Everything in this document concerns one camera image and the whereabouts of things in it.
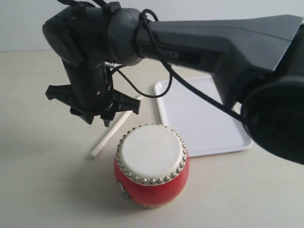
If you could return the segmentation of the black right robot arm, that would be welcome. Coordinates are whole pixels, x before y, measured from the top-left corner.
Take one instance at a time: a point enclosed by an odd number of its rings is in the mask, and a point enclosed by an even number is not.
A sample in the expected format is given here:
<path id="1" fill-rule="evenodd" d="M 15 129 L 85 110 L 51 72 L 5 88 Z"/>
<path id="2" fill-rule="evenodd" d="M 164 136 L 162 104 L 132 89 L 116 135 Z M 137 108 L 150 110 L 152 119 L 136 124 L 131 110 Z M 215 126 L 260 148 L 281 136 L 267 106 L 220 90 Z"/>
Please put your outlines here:
<path id="1" fill-rule="evenodd" d="M 49 100 L 91 124 L 109 126 L 140 103 L 117 90 L 113 74 L 143 59 L 162 63 L 170 80 L 242 123 L 261 148 L 304 162 L 304 19 L 160 21 L 150 9 L 65 0 L 42 26 L 61 58 L 68 85 L 51 85 Z"/>

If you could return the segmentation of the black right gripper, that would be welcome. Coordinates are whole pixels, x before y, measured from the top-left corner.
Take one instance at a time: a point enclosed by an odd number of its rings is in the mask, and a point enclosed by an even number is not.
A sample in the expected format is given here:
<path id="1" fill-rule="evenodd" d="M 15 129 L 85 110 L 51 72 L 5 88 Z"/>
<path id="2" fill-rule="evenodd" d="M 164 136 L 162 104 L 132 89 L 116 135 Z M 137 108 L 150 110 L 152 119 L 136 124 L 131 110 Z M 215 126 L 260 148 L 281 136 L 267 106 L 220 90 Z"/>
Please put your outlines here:
<path id="1" fill-rule="evenodd" d="M 70 84 L 50 85 L 48 100 L 56 99 L 69 107 L 71 114 L 91 125 L 100 115 L 109 127 L 117 112 L 139 113 L 140 101 L 114 89 L 113 78 L 104 61 L 88 59 L 79 65 L 62 60 Z"/>

